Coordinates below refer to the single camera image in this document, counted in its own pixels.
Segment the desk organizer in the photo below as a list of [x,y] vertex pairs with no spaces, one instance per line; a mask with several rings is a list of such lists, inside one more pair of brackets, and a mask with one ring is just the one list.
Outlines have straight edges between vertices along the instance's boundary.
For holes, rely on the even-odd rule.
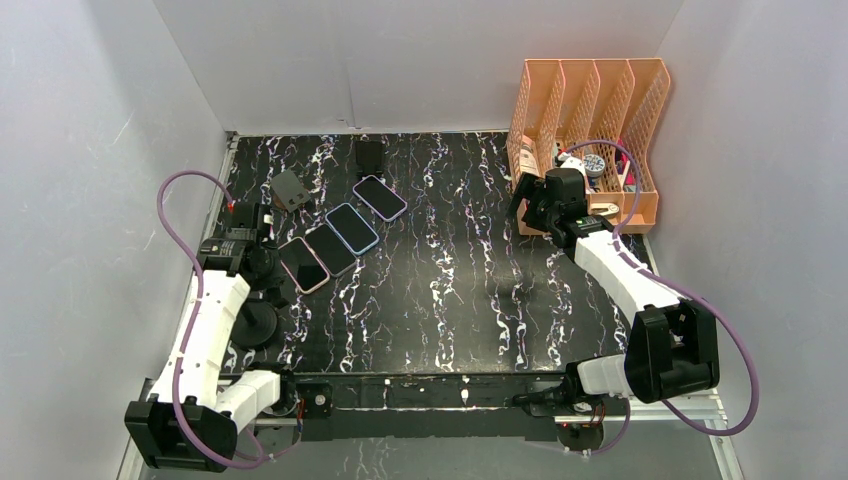
[[[544,175],[553,168],[559,149],[588,139],[617,141],[630,150],[635,157],[631,161],[638,162],[642,172],[638,210],[624,233],[647,233],[656,223],[659,203],[648,150],[670,86],[668,70],[658,58],[525,60],[507,137],[513,189],[522,173]],[[536,168],[527,161],[530,150]],[[610,221],[616,224],[630,211],[635,194],[625,188],[626,174],[616,170],[614,148],[592,146],[574,152],[581,158],[588,153],[606,161],[596,192],[588,194],[590,208],[614,203],[619,213]],[[522,204],[519,219],[524,211]],[[520,220],[519,233],[542,234]]]

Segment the phone case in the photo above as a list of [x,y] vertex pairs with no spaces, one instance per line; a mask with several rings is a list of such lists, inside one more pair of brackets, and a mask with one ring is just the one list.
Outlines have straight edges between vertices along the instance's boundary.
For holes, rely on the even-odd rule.
[[380,179],[379,179],[379,178],[377,178],[377,177],[375,177],[374,175],[369,175],[369,176],[367,176],[367,177],[363,178],[362,180],[360,180],[359,182],[357,182],[357,183],[356,183],[356,185],[354,185],[354,186],[353,186],[353,194],[354,194],[354,195],[356,195],[356,198],[358,198],[360,201],[362,201],[362,203],[364,203],[365,205],[367,205],[367,206],[368,206],[368,208],[370,208],[370,209],[371,209],[371,211],[372,211],[372,212],[374,212],[374,213],[375,213],[378,217],[380,217],[381,219],[383,219],[383,221],[384,221],[384,222],[391,222],[392,220],[396,219],[396,218],[397,218],[397,217],[399,217],[399,216],[400,216],[403,212],[405,212],[405,211],[406,211],[407,207],[409,207],[409,204],[408,204],[408,203],[406,203],[406,200],[404,200],[404,199],[400,198],[400,196],[399,196],[397,193],[395,193],[395,191],[394,191],[394,190],[392,190],[392,189],[391,189],[391,188],[389,188],[389,187],[386,187],[386,185],[385,185],[385,184],[383,184],[383,186],[384,186],[384,187],[386,187],[386,190],[388,190],[388,191],[392,192],[392,195],[394,195],[395,197],[397,197],[397,199],[398,199],[398,200],[400,200],[401,202],[403,202],[403,208],[401,208],[401,209],[398,211],[398,213],[396,213],[396,214],[395,214],[394,216],[392,216],[391,218],[386,218],[386,217],[384,217],[384,216],[383,216],[383,214],[381,214],[380,212],[378,212],[378,211],[377,211],[377,209],[376,209],[376,208],[374,208],[374,206],[373,206],[373,205],[371,205],[371,204],[370,204],[370,203],[368,203],[368,202],[367,202],[364,198],[362,198],[362,196],[360,196],[360,195],[359,195],[359,193],[356,191],[356,187],[358,187],[358,186],[359,186],[359,184],[360,184],[360,183],[362,183],[362,182],[370,181],[370,180],[368,180],[369,178],[373,178],[373,179],[375,179],[376,181],[380,182]]
[[[362,251],[360,251],[360,252],[354,251],[353,247],[351,247],[351,246],[350,246],[350,244],[349,244],[349,243],[347,243],[347,240],[345,240],[344,236],[342,236],[342,234],[341,234],[341,233],[339,233],[339,231],[338,231],[338,230],[336,229],[336,227],[333,225],[333,222],[331,222],[331,221],[330,221],[330,214],[331,214],[331,213],[333,213],[333,212],[335,212],[336,210],[338,210],[338,209],[340,209],[340,208],[344,207],[345,205],[347,205],[348,207],[350,207],[351,209],[353,209],[353,213],[355,213],[355,214],[356,214],[356,216],[357,216],[357,217],[359,217],[359,219],[360,219],[360,220],[362,220],[362,223],[363,223],[363,224],[365,224],[365,226],[366,226],[366,227],[368,227],[368,229],[369,229],[369,230],[371,230],[371,231],[374,233],[374,238],[376,239],[376,240],[374,240],[374,243],[372,243],[372,244],[368,245],[367,247],[363,248],[363,249],[362,249]],[[330,228],[332,228],[332,229],[333,229],[333,232],[335,232],[335,234],[339,237],[339,239],[342,241],[342,243],[344,243],[344,244],[345,244],[345,246],[347,247],[347,249],[348,249],[348,250],[350,250],[350,251],[351,251],[351,253],[353,253],[353,254],[354,254],[354,255],[356,255],[357,257],[358,257],[358,256],[360,256],[360,255],[362,255],[363,253],[367,252],[368,250],[371,250],[371,249],[374,247],[374,245],[377,245],[377,243],[379,243],[379,242],[380,242],[380,236],[379,236],[379,235],[377,235],[377,232],[376,232],[376,231],[374,231],[374,228],[373,228],[373,227],[371,227],[371,225],[369,225],[369,224],[368,224],[368,221],[367,221],[367,220],[365,220],[364,218],[362,218],[362,215],[360,215],[360,214],[359,214],[359,212],[356,210],[356,208],[354,208],[354,206],[353,206],[353,205],[351,205],[351,204],[349,204],[349,203],[343,203],[343,204],[339,205],[338,207],[336,207],[336,208],[334,208],[334,209],[330,210],[329,212],[327,212],[327,214],[326,214],[326,215],[324,215],[324,220],[326,220],[326,221],[327,221],[327,225],[328,225]]]
[[[344,241],[344,239],[341,237],[341,235],[339,235],[339,234],[338,234],[338,232],[336,232],[336,229],[334,229],[333,227],[331,227],[329,222],[327,222],[327,226],[328,226],[328,227],[330,227],[330,230],[332,230],[332,231],[333,231],[333,233],[334,233],[337,237],[339,237],[339,240],[341,240],[341,241],[342,241],[342,243],[344,243],[345,247],[347,247],[348,251],[350,251],[350,247],[348,246],[347,242],[345,242],[345,241]],[[314,249],[314,248],[312,248],[312,246],[311,246],[311,245],[309,245],[309,241],[306,239],[306,237],[308,237],[308,236],[309,236],[309,233],[307,233],[307,234],[303,237],[303,241],[306,243],[306,246],[307,246],[307,247],[309,247],[309,249],[310,249],[310,250],[312,250],[312,253],[314,253],[314,254],[315,254],[315,258],[317,258],[317,259],[318,259],[318,262],[321,264],[321,266],[323,266],[323,267],[324,267],[324,270],[326,270],[326,271],[330,274],[330,276],[331,276],[331,277],[333,277],[333,278],[339,278],[339,277],[341,277],[342,275],[344,275],[345,273],[347,273],[347,272],[348,272],[351,268],[353,268],[353,267],[355,267],[355,266],[356,266],[356,260],[354,260],[354,261],[353,261],[353,263],[351,263],[350,265],[348,265],[348,266],[347,266],[344,270],[342,270],[341,272],[339,272],[339,273],[337,273],[337,274],[336,274],[336,273],[331,272],[331,271],[330,271],[330,269],[329,269],[329,268],[327,268],[327,265],[325,265],[325,264],[324,264],[324,261],[323,261],[323,260],[321,260],[321,256],[320,256],[320,255],[318,255],[318,252],[316,252],[316,251],[315,251],[315,249]]]
[[310,247],[309,244],[306,243],[306,240],[304,240],[303,237],[294,237],[291,240],[289,240],[288,242],[284,243],[283,246],[280,247],[280,248],[283,248],[286,245],[288,245],[288,244],[290,244],[294,241],[297,241],[297,240],[300,240],[301,242],[303,242],[304,245],[306,245],[306,248],[312,253],[312,256],[315,257],[315,260],[318,260],[318,265],[321,265],[321,268],[324,269],[324,273],[327,274],[327,278],[325,278],[323,282],[319,283],[318,285],[315,285],[315,287],[313,287],[311,290],[307,291],[307,290],[304,290],[303,287],[301,287],[299,283],[297,283],[297,279],[295,278],[294,274],[291,273],[291,270],[289,270],[289,267],[286,266],[285,262],[280,262],[280,263],[283,264],[283,269],[285,269],[286,273],[289,274],[289,278],[291,278],[292,282],[294,282],[294,284],[297,286],[297,290],[304,295],[309,295],[310,293],[314,292],[315,290],[318,290],[319,288],[324,286],[324,284],[326,284],[327,282],[330,281],[330,272],[327,271],[327,267],[324,266],[324,263],[321,262],[321,259],[318,258],[318,255],[315,253],[314,250],[312,250],[312,247]]

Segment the black mount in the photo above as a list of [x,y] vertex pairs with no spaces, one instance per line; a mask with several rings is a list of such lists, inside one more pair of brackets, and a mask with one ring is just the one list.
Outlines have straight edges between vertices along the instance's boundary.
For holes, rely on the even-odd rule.
[[359,166],[356,174],[360,180],[369,175],[383,176],[383,142],[359,140],[354,144],[354,154]]
[[719,381],[716,318],[691,300],[636,314],[624,374],[644,403],[715,388]]

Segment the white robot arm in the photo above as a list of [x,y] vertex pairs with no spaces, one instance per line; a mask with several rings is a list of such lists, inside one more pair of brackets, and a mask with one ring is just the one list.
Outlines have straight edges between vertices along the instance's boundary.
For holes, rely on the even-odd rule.
[[509,213],[515,215],[526,201],[527,226],[549,232],[555,245],[598,280],[631,323],[627,352],[569,363],[562,385],[516,395],[513,403],[574,405],[608,395],[651,403],[715,387],[715,317],[633,268],[648,267],[615,248],[613,226],[589,214],[584,185],[581,170],[573,166],[549,170],[544,179],[525,173]]
[[[269,341],[276,331],[274,307],[294,298],[271,235],[270,207],[236,204],[221,237],[206,239],[197,254],[203,268],[204,296],[195,328],[184,349],[181,343],[196,306],[198,279],[183,312],[177,342],[147,398],[131,402],[124,423],[145,463],[220,472],[225,469],[187,439],[176,420],[179,403],[194,434],[217,455],[232,459],[239,432],[268,407],[290,410],[294,402],[292,373],[282,366],[254,364],[219,392],[218,378],[227,345],[247,348]],[[177,360],[180,398],[173,398]]]

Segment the blue phone case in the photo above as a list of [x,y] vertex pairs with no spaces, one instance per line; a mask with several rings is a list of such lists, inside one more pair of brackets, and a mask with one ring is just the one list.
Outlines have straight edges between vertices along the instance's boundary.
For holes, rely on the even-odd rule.
[[[353,213],[355,213],[356,216],[359,217],[360,220],[362,220],[362,224],[365,225],[365,227],[367,227],[368,230],[371,230],[371,232],[374,234],[374,238],[376,239],[376,240],[374,240],[374,243],[368,245],[367,247],[363,248],[359,252],[354,250],[353,247],[351,247],[350,244],[347,243],[347,240],[344,238],[344,236],[341,233],[339,233],[339,230],[335,227],[335,225],[333,225],[333,222],[330,221],[330,214],[335,212],[336,210],[344,207],[345,205],[347,205],[348,207],[351,208],[351,210],[353,210]],[[374,247],[374,245],[377,245],[380,242],[380,236],[377,235],[377,232],[374,231],[374,228],[371,225],[369,225],[368,221],[366,221],[364,218],[362,218],[362,215],[359,214],[359,212],[356,210],[356,208],[354,208],[354,206],[349,204],[349,203],[343,203],[343,204],[339,205],[338,207],[327,212],[327,214],[324,215],[324,220],[327,221],[327,226],[329,226],[331,229],[333,229],[333,232],[335,232],[335,234],[338,235],[338,237],[341,239],[342,243],[345,244],[345,246],[348,248],[348,250],[350,250],[351,253],[353,253],[356,256],[360,256],[363,253],[367,252],[368,250],[371,250]]]

